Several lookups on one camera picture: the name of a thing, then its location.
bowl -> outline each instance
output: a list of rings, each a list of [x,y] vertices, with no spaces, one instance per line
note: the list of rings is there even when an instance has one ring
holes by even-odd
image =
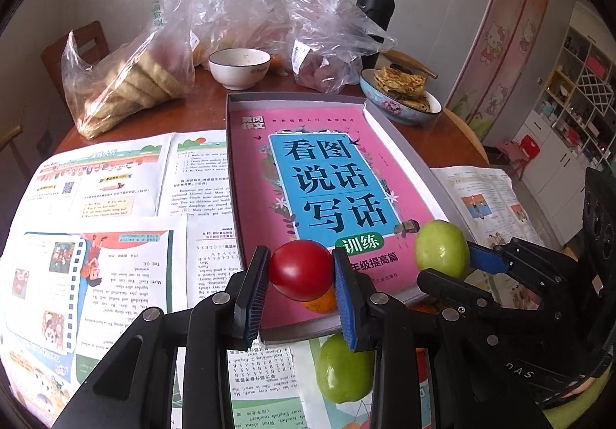
[[[425,90],[424,95],[427,97],[427,101],[430,104],[429,112],[410,108],[409,106],[401,104],[393,97],[389,97],[389,95],[381,92],[377,88],[377,81],[375,80],[376,72],[378,72],[377,69],[364,69],[362,71],[362,77],[359,80],[359,86],[366,96],[366,99],[375,104],[383,114],[392,121],[397,121],[404,125],[420,125],[430,121],[442,111],[440,102]]]
[[[246,90],[262,80],[272,57],[256,49],[218,50],[209,56],[214,79],[229,90]]]

wooden table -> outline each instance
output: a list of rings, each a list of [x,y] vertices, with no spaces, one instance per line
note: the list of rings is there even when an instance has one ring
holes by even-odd
[[[293,76],[267,74],[252,92],[311,92],[295,83]],[[217,83],[209,71],[196,68],[195,87],[184,99],[166,102],[158,107],[140,111],[118,126],[91,141],[75,128],[58,146],[56,153],[91,146],[99,142],[141,139],[168,132],[192,132],[224,129],[228,90]],[[347,86],[342,92],[362,96],[358,85]],[[430,167],[473,165],[485,166],[485,161],[472,143],[444,114],[425,127],[411,127],[394,123]]]

red tomato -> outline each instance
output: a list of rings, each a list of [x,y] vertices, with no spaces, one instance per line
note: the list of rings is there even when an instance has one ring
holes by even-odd
[[[273,253],[269,278],[282,295],[310,302],[332,285],[334,261],[330,251],[316,241],[289,241]]]

green fruit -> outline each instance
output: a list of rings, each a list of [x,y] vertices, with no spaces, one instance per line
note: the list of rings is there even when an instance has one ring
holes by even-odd
[[[315,362],[316,383],[321,394],[334,403],[358,401],[372,389],[375,353],[353,352],[341,333],[321,346]]]
[[[421,226],[415,238],[415,264],[420,271],[432,268],[453,278],[461,278],[469,263],[468,243],[457,226],[441,220]]]

hello kitty curtain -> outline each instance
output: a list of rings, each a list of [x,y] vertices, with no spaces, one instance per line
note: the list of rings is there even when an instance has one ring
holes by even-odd
[[[483,139],[526,65],[549,0],[490,0],[447,107]]]

